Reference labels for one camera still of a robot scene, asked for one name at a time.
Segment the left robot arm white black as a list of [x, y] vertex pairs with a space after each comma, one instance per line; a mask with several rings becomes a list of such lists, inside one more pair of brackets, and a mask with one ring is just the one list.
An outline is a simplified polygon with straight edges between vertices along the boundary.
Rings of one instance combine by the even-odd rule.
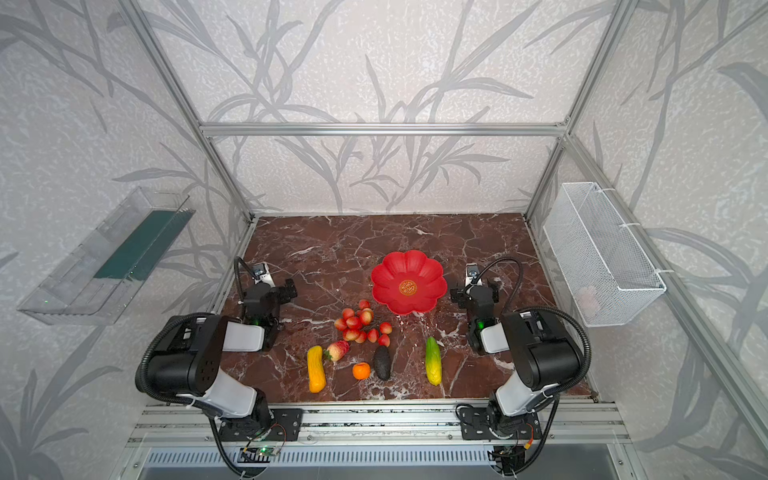
[[276, 343], [280, 309], [298, 296], [291, 279], [259, 280], [241, 295], [238, 318], [213, 313], [171, 317], [150, 342], [136, 370], [137, 389], [154, 400], [195, 406], [210, 418], [272, 424], [265, 394], [221, 368], [225, 352], [267, 352]]

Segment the black fake avocado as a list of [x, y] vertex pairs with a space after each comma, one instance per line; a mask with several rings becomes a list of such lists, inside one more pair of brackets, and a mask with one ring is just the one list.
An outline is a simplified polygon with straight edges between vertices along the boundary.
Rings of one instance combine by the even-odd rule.
[[379, 345], [373, 356], [373, 370], [380, 380], [387, 381], [391, 378], [391, 369], [392, 360], [389, 348]]

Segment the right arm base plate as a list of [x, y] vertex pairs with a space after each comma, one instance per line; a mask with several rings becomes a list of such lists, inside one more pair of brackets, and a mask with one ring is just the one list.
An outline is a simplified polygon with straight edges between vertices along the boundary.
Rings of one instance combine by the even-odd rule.
[[487, 405], [457, 404], [454, 413], [459, 421], [463, 440], [536, 441], [542, 437], [542, 424], [535, 412], [516, 416], [503, 415]]

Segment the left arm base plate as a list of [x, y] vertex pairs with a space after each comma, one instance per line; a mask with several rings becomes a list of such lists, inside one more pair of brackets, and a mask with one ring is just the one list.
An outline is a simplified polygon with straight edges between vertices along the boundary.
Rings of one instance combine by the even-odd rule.
[[277, 408], [268, 413], [244, 418], [223, 419], [217, 433], [223, 442], [298, 440], [304, 411], [300, 408]]

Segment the orange fake tangerine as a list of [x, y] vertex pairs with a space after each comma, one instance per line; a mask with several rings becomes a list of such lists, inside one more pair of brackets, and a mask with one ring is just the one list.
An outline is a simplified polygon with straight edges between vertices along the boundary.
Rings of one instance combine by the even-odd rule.
[[353, 366], [352, 374], [359, 381], [368, 379], [371, 375], [371, 367], [365, 362], [357, 363]]

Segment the green yellow fake cucumber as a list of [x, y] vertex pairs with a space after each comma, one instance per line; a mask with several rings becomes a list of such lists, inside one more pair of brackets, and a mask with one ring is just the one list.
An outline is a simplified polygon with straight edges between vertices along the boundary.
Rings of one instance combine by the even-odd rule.
[[436, 339], [429, 337], [425, 346], [425, 372], [430, 384], [442, 383], [442, 357]]

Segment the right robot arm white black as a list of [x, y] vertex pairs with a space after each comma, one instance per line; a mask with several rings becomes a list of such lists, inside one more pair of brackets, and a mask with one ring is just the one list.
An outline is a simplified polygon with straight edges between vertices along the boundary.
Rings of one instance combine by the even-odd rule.
[[534, 306], [496, 316], [498, 289], [490, 285], [454, 288], [450, 299], [467, 313], [468, 343], [475, 353], [508, 352], [512, 356], [512, 376], [489, 399], [493, 429], [499, 431], [517, 418], [554, 403], [588, 373], [590, 340], [571, 315], [549, 306]]

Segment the yellow fake fruit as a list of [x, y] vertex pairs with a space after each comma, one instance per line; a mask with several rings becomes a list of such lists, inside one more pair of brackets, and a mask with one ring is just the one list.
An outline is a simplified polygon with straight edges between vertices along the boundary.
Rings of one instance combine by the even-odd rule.
[[326, 376], [323, 367], [324, 349], [317, 345], [307, 352], [307, 371], [309, 391], [313, 394], [320, 393], [326, 386]]

